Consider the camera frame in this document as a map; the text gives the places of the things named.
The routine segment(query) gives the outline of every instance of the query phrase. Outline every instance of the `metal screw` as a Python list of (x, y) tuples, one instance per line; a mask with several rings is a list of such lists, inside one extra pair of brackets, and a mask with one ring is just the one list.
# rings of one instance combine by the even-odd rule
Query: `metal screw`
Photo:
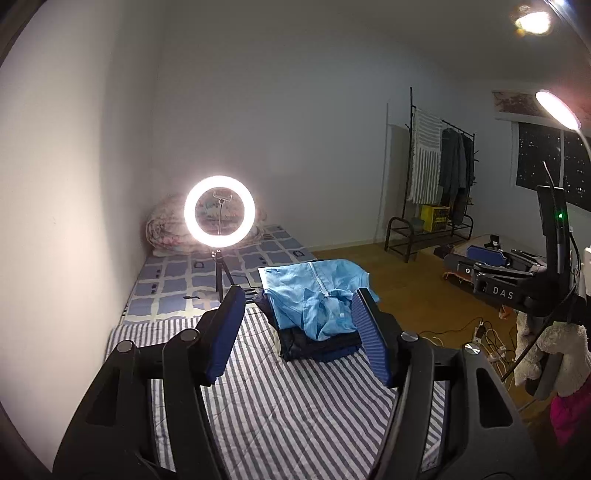
[(402, 332), (400, 336), (405, 342), (416, 342), (418, 340), (418, 335), (414, 332)]
[(478, 355), (480, 353), (480, 347), (475, 343), (467, 343), (464, 345), (464, 350), (470, 355)]
[(193, 328), (188, 328), (181, 332), (181, 340), (183, 342), (192, 342), (197, 338), (197, 330)]
[(134, 347), (134, 343), (131, 340), (123, 340), (117, 344), (117, 351), (120, 353), (127, 353)]

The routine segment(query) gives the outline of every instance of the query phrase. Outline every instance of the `yellow crate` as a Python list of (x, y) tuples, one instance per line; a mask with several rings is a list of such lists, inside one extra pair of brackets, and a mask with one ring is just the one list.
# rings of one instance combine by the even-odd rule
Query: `yellow crate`
[(423, 229), (426, 232), (445, 230), (448, 217), (449, 207), (423, 205), (421, 208), (421, 220), (424, 222)]

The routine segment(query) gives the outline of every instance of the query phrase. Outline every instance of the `pink clothing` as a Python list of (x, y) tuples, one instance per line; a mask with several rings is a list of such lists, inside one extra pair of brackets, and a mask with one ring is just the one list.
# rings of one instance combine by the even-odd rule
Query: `pink clothing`
[(591, 375), (569, 397), (555, 397), (550, 405), (550, 421), (558, 444), (563, 447), (579, 424), (579, 419), (591, 410)]

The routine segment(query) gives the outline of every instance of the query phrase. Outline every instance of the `striped fabric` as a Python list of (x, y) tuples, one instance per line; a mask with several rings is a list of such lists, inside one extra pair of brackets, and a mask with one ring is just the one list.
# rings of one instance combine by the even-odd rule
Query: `striped fabric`
[(437, 189), (441, 170), (441, 119), (420, 109), (413, 115), (413, 156), (408, 200), (413, 203), (438, 203)]
[[(165, 342), (197, 321), (119, 326), (107, 353), (124, 339), (138, 346)], [(443, 388), (437, 385), (433, 398), (423, 469), (437, 460)], [(326, 364), (277, 358), (257, 307), (246, 309), (226, 371), (202, 392), (222, 458), (236, 480), (364, 479), (396, 400), (395, 391), (374, 377), (363, 352)], [(161, 466), (174, 470), (161, 380), (152, 381), (152, 398)]]

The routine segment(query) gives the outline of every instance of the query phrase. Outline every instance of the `clothes rack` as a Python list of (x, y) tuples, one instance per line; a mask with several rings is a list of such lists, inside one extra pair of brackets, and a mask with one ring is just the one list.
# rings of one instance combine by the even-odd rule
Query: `clothes rack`
[[(472, 238), (472, 231), (474, 228), (474, 219), (466, 213), (467, 207), (463, 212), (463, 219), (461, 224), (456, 225), (453, 223), (451, 219), (448, 219), (447, 225), (444, 230), (440, 230), (437, 232), (417, 232), (415, 227), (412, 223), (404, 217), (406, 214), (407, 202), (408, 202), (408, 188), (410, 186), (410, 175), (411, 175), (411, 164), (413, 158), (413, 119), (415, 115), (415, 110), (417, 106), (414, 104), (413, 98), (413, 88), (410, 87), (410, 125), (406, 125), (408, 128), (410, 139), (409, 139), (409, 146), (408, 146), (408, 166), (407, 166), (407, 176), (406, 176), (406, 185), (404, 189), (404, 203), (402, 205), (402, 214), (400, 217), (394, 216), (388, 222), (388, 229), (386, 232), (386, 241), (384, 243), (384, 250), (387, 251), (394, 251), (397, 254), (400, 254), (404, 257), (404, 261), (408, 262), (412, 255), (416, 256), (417, 251), (422, 248), (421, 244), (432, 241), (434, 239), (446, 238), (449, 237), (450, 241), (448, 243), (453, 244), (460, 241), (469, 240)], [(461, 129), (446, 120), (441, 120), (442, 123), (446, 124), (448, 127), (451, 127), (461, 134), (469, 137), (474, 144), (476, 144), (476, 134), (475, 133), (468, 133), (464, 129)], [(470, 190), (471, 187), (468, 188), (467, 196), (470, 198)], [(458, 232), (464, 231), (469, 229), (468, 236), (464, 236)], [(396, 242), (394, 244), (390, 243), (390, 236), (392, 232), (395, 232), (401, 235), (404, 239), (401, 242)]]

